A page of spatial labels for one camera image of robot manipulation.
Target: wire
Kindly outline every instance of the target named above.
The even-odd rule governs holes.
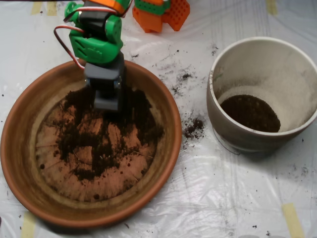
[[[71,13],[69,13],[69,15],[67,17],[65,17],[64,22],[68,22],[70,20],[70,18],[78,11],[97,11],[97,12],[112,12],[114,14],[116,14],[119,17],[125,17],[127,11],[129,10],[130,6],[131,6],[132,0],[130,0],[130,3],[128,5],[128,7],[126,8],[126,10],[122,13],[122,14],[118,14],[118,12],[112,8],[109,7],[104,7],[104,6],[83,6],[83,7],[79,7],[76,10],[72,11]],[[59,43],[61,44],[61,46],[63,46],[63,48],[66,50],[66,52],[70,55],[70,57],[72,57],[72,59],[74,60],[74,62],[78,65],[78,67],[80,67],[81,69],[85,69],[84,66],[82,66],[78,59],[73,55],[73,53],[69,50],[69,48],[65,45],[65,43],[61,40],[61,38],[59,37],[58,33],[57,33],[57,29],[59,28],[64,28],[64,29],[70,29],[70,30],[75,30],[81,33],[84,33],[84,30],[78,28],[78,27],[74,27],[74,26],[68,26],[68,25],[60,25],[55,27],[54,29],[54,35],[56,36],[57,40],[59,41]]]
[[[72,59],[74,60],[74,62],[77,64],[78,67],[80,67],[81,69],[85,69],[84,66],[82,66],[78,59],[73,55],[73,53],[69,50],[69,48],[65,45],[65,43],[61,40],[61,38],[59,37],[58,33],[57,33],[57,29],[70,29],[70,30],[75,30],[78,31],[80,33],[84,33],[84,30],[78,28],[78,27],[74,27],[74,26],[67,26],[67,25],[59,25],[57,27],[55,27],[54,29],[54,35],[56,36],[58,42],[61,44],[61,46],[63,46],[63,48],[66,50],[66,52],[70,55],[70,57],[72,57]]]
[[[114,14],[118,14],[116,10],[113,10],[112,8],[105,7],[105,6],[82,6],[77,8],[76,10],[69,13],[67,17],[65,17],[64,22],[68,22],[70,18],[78,11],[98,11],[98,12],[112,12]]]
[[[128,10],[129,10],[129,8],[130,8],[130,6],[131,6],[131,4],[132,4],[132,1],[133,1],[133,0],[130,0],[127,9],[120,15],[120,17],[125,18],[125,15],[127,14]]]

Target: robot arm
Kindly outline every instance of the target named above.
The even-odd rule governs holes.
[[[120,51],[121,17],[124,17],[132,0],[87,0],[85,3],[70,2],[65,9],[65,22],[75,23],[69,38],[76,57],[86,61],[86,66],[57,39],[77,65],[84,69],[90,86],[96,91],[94,106],[97,109],[118,112],[122,107],[125,85],[124,57]]]

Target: pot rim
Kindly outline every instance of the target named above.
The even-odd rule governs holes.
[[[209,86],[210,86],[210,92],[211,92],[211,95],[212,95],[212,99],[213,101],[215,102],[215,104],[217,105],[218,109],[221,111],[221,113],[229,120],[231,121],[233,124],[235,124],[236,126],[250,132],[250,133],[253,133],[253,134],[257,134],[257,135],[263,135],[263,136],[285,136],[285,135],[290,135],[290,134],[294,134],[296,132],[299,132],[301,130],[304,130],[306,127],[308,127],[317,117],[317,109],[315,110],[314,114],[307,120],[307,122],[305,122],[303,125],[301,125],[300,127],[298,128],[295,128],[295,129],[292,129],[292,130],[289,130],[289,131],[284,131],[284,132],[263,132],[263,131],[258,131],[258,130],[253,130],[253,129],[250,129],[238,122],[236,122],[234,119],[232,119],[223,109],[222,107],[220,106],[218,100],[216,99],[216,96],[214,94],[214,91],[213,91],[213,83],[212,83],[212,77],[213,77],[213,72],[214,72],[214,69],[216,67],[216,65],[218,64],[219,60],[222,58],[222,56],[227,53],[229,50],[231,50],[232,48],[236,47],[237,45],[240,45],[242,43],[245,43],[245,42],[252,42],[252,41],[271,41],[271,42],[274,42],[274,43],[280,43],[280,44],[283,44],[283,45],[286,45],[290,48],[292,48],[293,50],[299,52],[310,64],[311,66],[315,69],[315,73],[317,74],[317,66],[316,64],[313,62],[313,60],[304,52],[302,51],[301,49],[299,49],[298,47],[286,42],[286,41],[283,41],[283,40],[280,40],[280,39],[277,39],[277,38],[273,38],[273,37],[248,37],[248,38],[245,38],[245,39],[242,39],[242,40],[239,40],[239,41],[236,41],[234,43],[232,43],[231,45],[229,45],[228,47],[226,47],[218,56],[217,58],[215,59],[215,61],[213,62],[212,64],[212,68],[211,68],[211,71],[209,73]]]
[[[1,145],[0,145],[0,155],[1,155],[0,159],[1,159],[2,170],[3,170],[4,177],[6,179],[6,182],[8,183],[14,196],[19,200],[19,202],[21,202],[21,204],[26,209],[28,209],[30,212],[40,217],[41,219],[56,225],[69,227],[69,228],[92,228],[92,227],[98,227],[101,225],[113,224],[115,222],[121,221],[129,217],[133,213],[140,210],[143,206],[145,206],[163,187],[163,185],[166,183],[167,179],[169,178],[170,174],[172,173],[172,170],[174,169],[177,158],[178,158],[178,154],[179,154],[179,150],[181,146],[181,140],[182,140],[181,119],[180,119],[180,114],[179,114],[176,102],[173,96],[171,95],[170,91],[168,90],[168,88],[153,73],[151,73],[147,69],[133,62],[125,61],[126,65],[130,67],[138,68],[141,72],[147,74],[153,80],[155,85],[164,92],[169,102],[169,106],[171,108],[171,111],[173,114],[173,120],[175,123],[175,128],[174,128],[175,140],[174,140],[174,146],[171,152],[171,156],[165,167],[165,170],[163,171],[162,175],[159,177],[157,183],[155,183],[154,186],[151,187],[149,191],[143,197],[141,197],[138,201],[136,201],[129,207],[117,213],[111,214],[109,216],[87,220],[87,221],[75,221],[75,220],[67,220],[67,219],[63,219],[54,215],[47,214],[44,210],[39,209],[37,206],[29,202],[28,198],[25,197],[24,194],[22,194],[18,190],[14,182],[13,175],[9,173],[7,161],[5,158],[6,143],[7,143],[7,138],[9,136],[7,131],[10,125],[11,118],[13,118],[15,114],[17,113],[18,105],[25,99],[25,97],[30,93],[30,91],[32,91],[32,89],[39,82],[45,79],[47,75],[53,73],[54,71],[65,69],[73,64],[75,64],[73,61],[69,61],[55,68],[52,68],[51,70],[47,71],[46,73],[41,75],[39,78],[37,78],[34,82],[32,82],[19,96],[19,98],[14,103],[12,109],[10,110],[10,113],[7,116],[7,119],[3,127],[2,136],[1,136]]]

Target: green block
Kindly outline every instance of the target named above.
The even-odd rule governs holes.
[[[69,2],[65,8],[65,12],[64,12],[65,17],[67,17],[71,12],[73,12],[74,10],[82,6],[83,6],[82,4],[77,4],[74,1]],[[75,24],[77,24],[78,17],[79,17],[79,12],[76,12],[74,15],[72,15],[69,21],[75,22]]]
[[[116,58],[123,46],[121,40],[111,43],[95,37],[84,38],[82,33],[74,30],[70,32],[69,38],[75,56],[89,63],[109,63]]]
[[[170,8],[170,0],[167,2],[164,2],[160,6],[149,3],[149,2],[145,2],[142,0],[135,0],[134,4],[136,8],[142,11],[147,11],[155,15],[163,15],[165,10]]]
[[[120,3],[121,6],[126,10],[129,6],[130,0],[115,0],[116,2]]]
[[[112,43],[121,41],[122,21],[120,17],[111,15],[106,21],[106,36]]]

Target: white ceramic pot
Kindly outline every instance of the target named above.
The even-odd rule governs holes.
[[[267,102],[280,120],[277,133],[250,129],[220,104],[236,95]],[[317,67],[297,47],[274,38],[252,37],[227,47],[213,63],[207,108],[219,136],[245,152],[276,149],[306,129],[317,116]]]

